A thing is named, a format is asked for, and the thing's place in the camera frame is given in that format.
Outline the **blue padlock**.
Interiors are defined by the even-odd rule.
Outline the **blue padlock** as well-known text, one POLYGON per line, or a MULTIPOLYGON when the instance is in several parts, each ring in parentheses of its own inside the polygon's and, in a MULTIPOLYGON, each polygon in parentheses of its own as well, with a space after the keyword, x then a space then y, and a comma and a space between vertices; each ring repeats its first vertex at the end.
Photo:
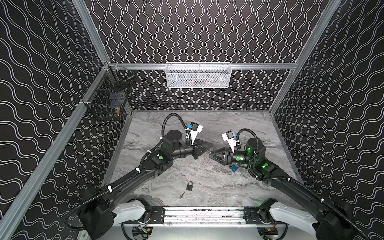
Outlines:
POLYGON ((230 166, 230 170, 231 170, 233 173, 235 173, 238 169, 239 169, 239 168, 238 168, 238 166, 236 166, 236 165, 232 165, 232 166, 230 166))

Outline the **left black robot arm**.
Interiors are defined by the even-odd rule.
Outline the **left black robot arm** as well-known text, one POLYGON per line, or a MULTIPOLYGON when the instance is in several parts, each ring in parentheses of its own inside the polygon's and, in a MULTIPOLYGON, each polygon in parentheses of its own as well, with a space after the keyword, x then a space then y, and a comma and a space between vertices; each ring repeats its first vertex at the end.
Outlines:
POLYGON ((191 156, 197 160, 212 146, 212 143, 200 139, 188 146, 180 131, 169 131, 144 155, 136 169, 109 185, 85 191, 81 206, 76 210, 85 231, 92 240, 99 239, 110 230, 118 216, 113 210, 134 190, 168 170, 175 159, 191 156))

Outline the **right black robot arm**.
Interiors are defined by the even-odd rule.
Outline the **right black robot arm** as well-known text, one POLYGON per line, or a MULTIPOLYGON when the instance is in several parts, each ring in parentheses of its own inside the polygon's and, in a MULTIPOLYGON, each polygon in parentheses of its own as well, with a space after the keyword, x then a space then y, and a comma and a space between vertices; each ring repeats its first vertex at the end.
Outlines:
POLYGON ((316 194, 268 160, 265 153, 262 141, 251 138, 243 149, 236 143, 234 147, 211 152, 209 157, 224 166, 244 165, 254 179, 276 188, 304 208, 300 211, 284 207, 278 200, 269 198, 259 206, 261 222, 284 222, 318 240, 352 240, 361 234, 347 203, 316 194))

